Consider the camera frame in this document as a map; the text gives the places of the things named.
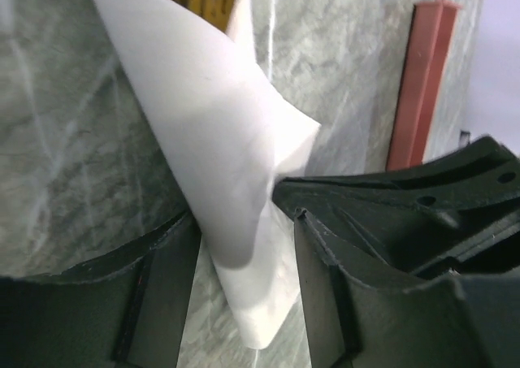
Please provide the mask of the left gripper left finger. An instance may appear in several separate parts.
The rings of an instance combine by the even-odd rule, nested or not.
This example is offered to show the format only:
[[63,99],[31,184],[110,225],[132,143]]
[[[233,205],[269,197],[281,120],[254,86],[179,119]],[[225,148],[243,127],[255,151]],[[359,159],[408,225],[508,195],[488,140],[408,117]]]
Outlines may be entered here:
[[186,211],[61,274],[2,278],[2,366],[176,366],[200,241]]

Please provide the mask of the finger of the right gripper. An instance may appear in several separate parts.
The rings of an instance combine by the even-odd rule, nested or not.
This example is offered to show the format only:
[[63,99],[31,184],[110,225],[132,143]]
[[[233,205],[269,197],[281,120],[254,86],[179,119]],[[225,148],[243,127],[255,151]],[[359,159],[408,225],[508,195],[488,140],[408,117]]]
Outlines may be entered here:
[[273,202],[405,273],[505,273],[519,265],[519,159],[484,136],[399,171],[287,178]]

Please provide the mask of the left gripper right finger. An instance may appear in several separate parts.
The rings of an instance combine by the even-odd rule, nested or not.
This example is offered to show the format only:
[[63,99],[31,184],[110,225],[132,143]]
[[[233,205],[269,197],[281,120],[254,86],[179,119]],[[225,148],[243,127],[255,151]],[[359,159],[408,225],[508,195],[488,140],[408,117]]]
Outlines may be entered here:
[[312,366],[518,366],[517,271],[419,279],[305,210],[295,244]]

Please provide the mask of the white paper napkin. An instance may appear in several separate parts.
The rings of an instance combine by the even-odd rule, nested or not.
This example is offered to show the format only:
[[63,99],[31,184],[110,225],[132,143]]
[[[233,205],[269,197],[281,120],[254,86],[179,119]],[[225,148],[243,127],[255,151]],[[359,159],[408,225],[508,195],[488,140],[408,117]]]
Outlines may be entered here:
[[298,294],[275,181],[301,174],[319,124],[231,38],[172,0],[94,0],[206,240],[244,344],[264,349]]

